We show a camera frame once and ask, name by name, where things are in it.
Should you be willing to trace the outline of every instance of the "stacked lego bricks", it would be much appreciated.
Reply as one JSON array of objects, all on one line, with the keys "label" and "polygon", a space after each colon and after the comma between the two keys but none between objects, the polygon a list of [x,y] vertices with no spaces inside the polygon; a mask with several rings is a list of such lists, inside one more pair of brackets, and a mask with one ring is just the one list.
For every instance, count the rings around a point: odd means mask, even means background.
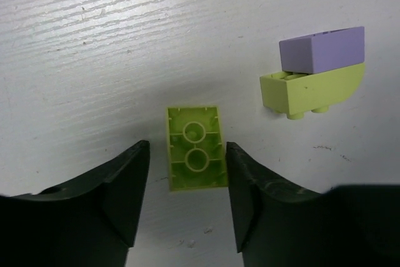
[{"label": "stacked lego bricks", "polygon": [[170,190],[227,186],[218,108],[167,108]]},{"label": "stacked lego bricks", "polygon": [[364,27],[281,41],[282,71],[260,78],[264,106],[301,119],[346,100],[364,75],[364,45]]}]

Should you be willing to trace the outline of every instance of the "white painted wood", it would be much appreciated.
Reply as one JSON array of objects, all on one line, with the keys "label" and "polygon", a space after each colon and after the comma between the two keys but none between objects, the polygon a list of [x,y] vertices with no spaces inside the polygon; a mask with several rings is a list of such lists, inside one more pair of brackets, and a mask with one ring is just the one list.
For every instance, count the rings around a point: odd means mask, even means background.
[{"label": "white painted wood", "polygon": [[[166,106],[218,104],[226,140],[316,191],[400,181],[398,0],[0,3],[0,191],[37,193],[149,139],[127,266],[243,265],[226,189],[168,194]],[[357,25],[367,71],[352,98],[301,121],[263,108],[279,40]]]}]

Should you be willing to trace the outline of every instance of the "dark speck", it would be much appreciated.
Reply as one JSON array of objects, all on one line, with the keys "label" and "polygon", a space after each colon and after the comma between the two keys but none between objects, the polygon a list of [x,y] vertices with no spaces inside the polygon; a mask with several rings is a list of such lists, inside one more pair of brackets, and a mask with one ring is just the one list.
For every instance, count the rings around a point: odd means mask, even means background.
[{"label": "dark speck", "polygon": [[187,248],[194,248],[194,245],[196,245],[196,241],[190,240],[189,243],[187,244]]},{"label": "dark speck", "polygon": [[204,234],[210,234],[213,232],[213,227],[212,226],[208,226],[207,228],[204,229],[203,233]]},{"label": "dark speck", "polygon": [[168,179],[168,177],[159,178],[159,179],[155,180],[155,182],[157,182],[157,181],[163,181],[164,179]]},{"label": "dark speck", "polygon": [[327,150],[332,151],[332,147],[327,147],[327,146],[323,146],[323,145],[314,146],[313,148],[315,148],[315,149],[327,149]]},{"label": "dark speck", "polygon": [[347,156],[345,156],[345,155],[340,155],[345,161],[347,161],[347,162],[351,162],[351,160],[347,157]]}]

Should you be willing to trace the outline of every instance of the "lime green lego brick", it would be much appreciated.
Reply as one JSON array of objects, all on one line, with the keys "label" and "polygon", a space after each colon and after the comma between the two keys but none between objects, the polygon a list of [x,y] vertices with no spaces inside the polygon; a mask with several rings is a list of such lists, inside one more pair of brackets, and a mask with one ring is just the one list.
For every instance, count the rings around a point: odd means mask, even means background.
[{"label": "lime green lego brick", "polygon": [[228,185],[217,107],[167,108],[167,131],[171,191]]},{"label": "lime green lego brick", "polygon": [[325,113],[332,104],[347,100],[363,80],[365,64],[317,74],[278,72],[260,77],[264,106],[301,119],[304,113]]}]

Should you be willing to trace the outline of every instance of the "lavender lego brick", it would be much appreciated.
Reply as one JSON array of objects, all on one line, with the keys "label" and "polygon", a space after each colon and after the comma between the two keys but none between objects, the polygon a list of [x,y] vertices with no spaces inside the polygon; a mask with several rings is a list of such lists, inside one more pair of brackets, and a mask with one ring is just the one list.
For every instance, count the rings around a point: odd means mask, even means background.
[{"label": "lavender lego brick", "polygon": [[282,70],[315,74],[364,62],[364,26],[279,42]]}]

